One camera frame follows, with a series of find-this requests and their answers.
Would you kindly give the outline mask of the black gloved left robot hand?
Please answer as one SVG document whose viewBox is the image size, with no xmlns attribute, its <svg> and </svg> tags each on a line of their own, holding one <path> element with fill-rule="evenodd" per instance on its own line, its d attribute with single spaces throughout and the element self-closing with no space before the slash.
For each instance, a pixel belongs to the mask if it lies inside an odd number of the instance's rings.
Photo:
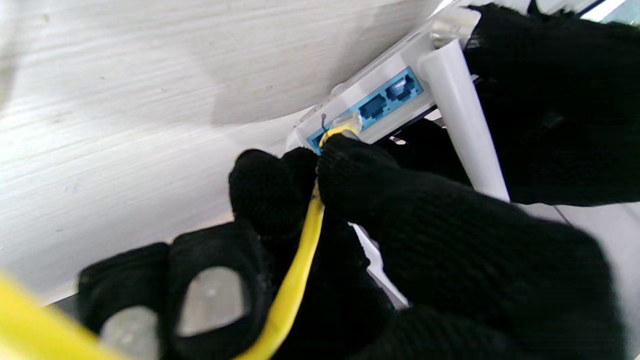
<svg viewBox="0 0 640 360">
<path fill-rule="evenodd" d="M 639 27 L 494 3 L 464 46 L 510 200 L 637 203 Z"/>
</svg>

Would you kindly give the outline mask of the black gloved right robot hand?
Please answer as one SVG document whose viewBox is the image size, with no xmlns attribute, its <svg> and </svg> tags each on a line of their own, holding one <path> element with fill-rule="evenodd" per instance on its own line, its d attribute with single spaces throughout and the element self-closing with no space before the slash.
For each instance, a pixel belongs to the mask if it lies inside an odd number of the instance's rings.
<svg viewBox="0 0 640 360">
<path fill-rule="evenodd" d="M 83 326 L 152 360 L 231 360 L 259 336 L 314 185 L 326 205 L 299 312 L 275 360 L 622 360 L 596 239 L 341 135 L 318 156 L 238 156 L 234 221 L 78 275 Z"/>
</svg>

